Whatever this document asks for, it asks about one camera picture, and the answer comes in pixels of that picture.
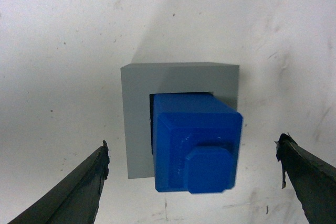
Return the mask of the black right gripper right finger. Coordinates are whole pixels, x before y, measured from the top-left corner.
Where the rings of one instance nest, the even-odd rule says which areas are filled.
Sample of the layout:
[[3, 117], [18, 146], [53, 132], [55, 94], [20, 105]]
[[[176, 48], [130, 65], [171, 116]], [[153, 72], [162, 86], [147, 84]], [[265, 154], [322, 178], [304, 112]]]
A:
[[301, 148], [288, 134], [282, 133], [276, 145], [282, 188], [288, 175], [309, 223], [335, 223], [335, 167]]

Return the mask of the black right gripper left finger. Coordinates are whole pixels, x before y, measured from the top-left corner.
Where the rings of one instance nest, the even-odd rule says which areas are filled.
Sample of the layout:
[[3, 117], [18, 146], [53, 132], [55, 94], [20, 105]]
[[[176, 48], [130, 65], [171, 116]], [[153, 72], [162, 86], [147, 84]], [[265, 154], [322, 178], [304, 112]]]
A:
[[94, 223], [105, 180], [106, 141], [71, 173], [10, 223]]

